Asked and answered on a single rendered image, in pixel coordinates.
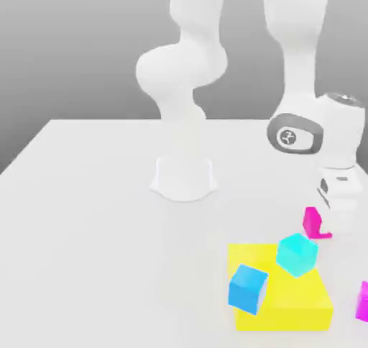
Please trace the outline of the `large yellow box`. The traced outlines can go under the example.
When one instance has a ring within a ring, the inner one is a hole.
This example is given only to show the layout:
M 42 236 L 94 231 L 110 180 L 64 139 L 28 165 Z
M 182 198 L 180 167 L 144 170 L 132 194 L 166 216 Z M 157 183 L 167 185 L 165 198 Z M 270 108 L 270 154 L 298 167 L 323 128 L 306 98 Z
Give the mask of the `large yellow box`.
M 327 331 L 334 307 L 317 269 L 294 278 L 276 263 L 276 244 L 229 244 L 227 272 L 248 265 L 269 274 L 257 315 L 234 308 L 238 331 Z

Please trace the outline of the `small cyan cube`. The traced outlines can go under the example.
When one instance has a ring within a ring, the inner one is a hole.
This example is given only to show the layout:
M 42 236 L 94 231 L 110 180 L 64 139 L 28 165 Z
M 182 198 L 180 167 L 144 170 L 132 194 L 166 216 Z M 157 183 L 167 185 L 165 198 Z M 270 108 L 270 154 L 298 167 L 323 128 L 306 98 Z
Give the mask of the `small cyan cube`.
M 276 263 L 294 278 L 299 278 L 315 267 L 317 256 L 318 245 L 295 233 L 278 243 Z

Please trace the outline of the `small magenta cube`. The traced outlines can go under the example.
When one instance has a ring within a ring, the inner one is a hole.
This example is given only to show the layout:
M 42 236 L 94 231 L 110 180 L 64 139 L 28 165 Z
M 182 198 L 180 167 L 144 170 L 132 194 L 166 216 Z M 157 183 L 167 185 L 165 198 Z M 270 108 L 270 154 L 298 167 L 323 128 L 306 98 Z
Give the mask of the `small magenta cube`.
M 355 318 L 368 322 L 368 282 L 363 281 L 356 303 Z

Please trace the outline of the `small blue cube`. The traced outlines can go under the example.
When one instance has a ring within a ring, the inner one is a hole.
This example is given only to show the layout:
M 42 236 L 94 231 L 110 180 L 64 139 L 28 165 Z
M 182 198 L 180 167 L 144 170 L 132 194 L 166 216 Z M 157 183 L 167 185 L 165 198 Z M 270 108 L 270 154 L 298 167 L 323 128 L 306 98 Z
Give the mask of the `small blue cube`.
M 240 264 L 229 282 L 228 304 L 256 316 L 267 293 L 269 274 Z

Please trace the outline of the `small pink cube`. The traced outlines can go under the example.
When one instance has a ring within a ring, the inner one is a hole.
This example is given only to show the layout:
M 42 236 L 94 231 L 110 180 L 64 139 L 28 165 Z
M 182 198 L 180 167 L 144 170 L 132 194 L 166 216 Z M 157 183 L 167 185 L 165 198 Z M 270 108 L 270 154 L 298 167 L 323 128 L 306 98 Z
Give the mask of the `small pink cube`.
M 331 239 L 332 233 L 321 232 L 322 218 L 316 207 L 308 206 L 305 208 L 303 217 L 303 228 L 309 239 Z

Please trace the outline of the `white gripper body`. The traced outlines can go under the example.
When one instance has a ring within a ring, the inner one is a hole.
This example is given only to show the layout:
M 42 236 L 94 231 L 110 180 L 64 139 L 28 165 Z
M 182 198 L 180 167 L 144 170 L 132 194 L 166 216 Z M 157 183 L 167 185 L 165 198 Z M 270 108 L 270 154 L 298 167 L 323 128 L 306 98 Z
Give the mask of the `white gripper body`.
M 326 232 L 347 234 L 354 228 L 359 205 L 359 192 L 326 194 L 318 188 L 318 212 Z

